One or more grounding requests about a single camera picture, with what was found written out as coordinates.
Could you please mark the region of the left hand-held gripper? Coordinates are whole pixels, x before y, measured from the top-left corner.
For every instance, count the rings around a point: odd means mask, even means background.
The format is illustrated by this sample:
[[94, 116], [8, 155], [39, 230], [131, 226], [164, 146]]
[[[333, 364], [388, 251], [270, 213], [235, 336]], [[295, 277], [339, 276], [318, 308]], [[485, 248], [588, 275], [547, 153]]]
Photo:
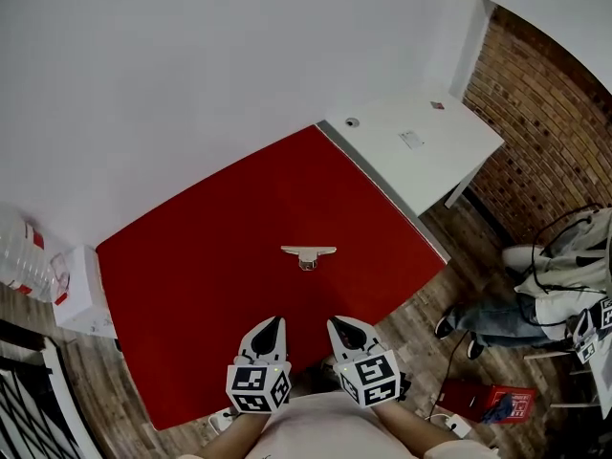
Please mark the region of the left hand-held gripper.
[[289, 402], [292, 365], [286, 354], [284, 317], [270, 317], [242, 338], [226, 380], [226, 393], [238, 412], [274, 414]]

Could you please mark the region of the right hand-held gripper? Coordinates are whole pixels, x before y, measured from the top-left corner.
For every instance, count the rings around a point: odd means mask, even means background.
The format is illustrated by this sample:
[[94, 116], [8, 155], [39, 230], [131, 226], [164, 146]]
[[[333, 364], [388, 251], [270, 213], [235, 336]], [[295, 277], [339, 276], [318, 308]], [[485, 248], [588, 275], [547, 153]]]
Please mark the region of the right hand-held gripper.
[[[335, 316], [326, 325], [336, 358], [347, 358], [347, 348], [373, 348], [380, 343], [375, 328], [359, 319]], [[401, 371], [390, 349], [336, 363], [334, 372], [342, 390], [361, 408], [394, 401], [400, 396]]]

